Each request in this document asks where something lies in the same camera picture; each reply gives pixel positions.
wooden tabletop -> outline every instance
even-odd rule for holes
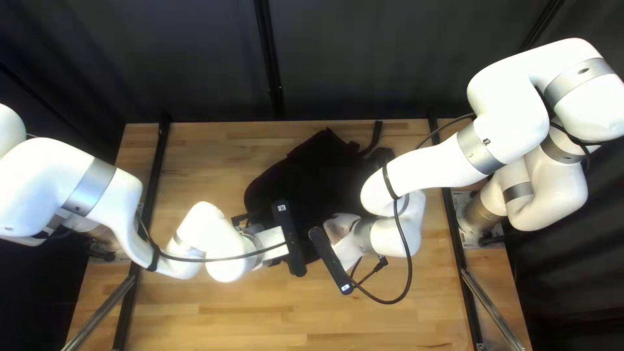
[[[199,201],[215,204],[226,216],[245,213],[247,185],[325,127],[365,147],[373,121],[172,124],[152,221],[155,241],[164,246]],[[117,158],[117,167],[144,184],[157,129],[127,125]],[[384,121],[379,146],[401,155],[428,133],[426,120]],[[143,270],[128,350],[472,350],[441,190],[426,194],[422,245],[412,258],[412,288],[402,302],[377,304],[357,290],[341,295],[320,260],[302,278],[281,264],[227,284],[204,270],[190,280]],[[505,250],[470,251],[475,276],[530,348]],[[364,259],[358,271],[368,272],[376,261]],[[389,263],[366,282],[387,299],[401,292],[406,277],[404,259]],[[128,266],[89,264],[68,338],[123,281]],[[118,316],[119,306],[81,349],[110,350]]]

black fabric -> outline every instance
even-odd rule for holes
[[[273,227],[271,204],[278,199],[290,203],[293,221],[305,262],[319,257],[308,231],[337,212],[365,215],[359,193],[377,169],[379,154],[394,156],[378,148],[365,159],[359,144],[345,143],[331,129],[318,132],[256,178],[245,191],[245,207],[251,223]]]

metal mounting plate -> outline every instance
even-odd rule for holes
[[[471,192],[472,191],[469,191],[469,190],[451,191],[451,194],[453,196],[453,206],[455,207],[455,212],[458,215],[461,213],[461,209],[470,201]],[[466,232],[459,225],[458,225],[458,229],[459,229],[459,237],[462,241],[462,246],[464,249],[503,249],[505,247],[505,244],[502,242],[489,244],[487,246],[480,246],[479,238],[483,235],[483,233]],[[503,228],[500,225],[500,223],[494,226],[494,228],[492,229],[492,235],[495,237],[504,235]]]

wooden table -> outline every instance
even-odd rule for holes
[[[172,124],[152,221],[155,241],[164,246],[188,210],[202,200],[217,205],[226,216],[245,213],[247,185],[325,127],[364,147],[373,122]],[[441,136],[460,128],[449,128]],[[156,124],[127,125],[117,157],[117,166],[144,184],[157,129]],[[384,121],[379,145],[400,155],[428,133],[424,119]],[[320,260],[308,266],[303,278],[290,275],[281,264],[227,284],[213,281],[204,270],[190,280],[143,270],[127,349],[472,350],[441,191],[428,189],[426,194],[422,245],[412,258],[414,280],[402,302],[377,304],[357,290],[349,296],[339,294]],[[474,275],[530,348],[505,250],[470,250],[467,258]],[[368,272],[376,261],[364,259],[358,271]],[[382,298],[400,293],[406,275],[404,259],[389,262],[366,282]],[[128,266],[89,264],[68,338],[123,281]],[[119,306],[82,350],[110,350],[118,316]]]

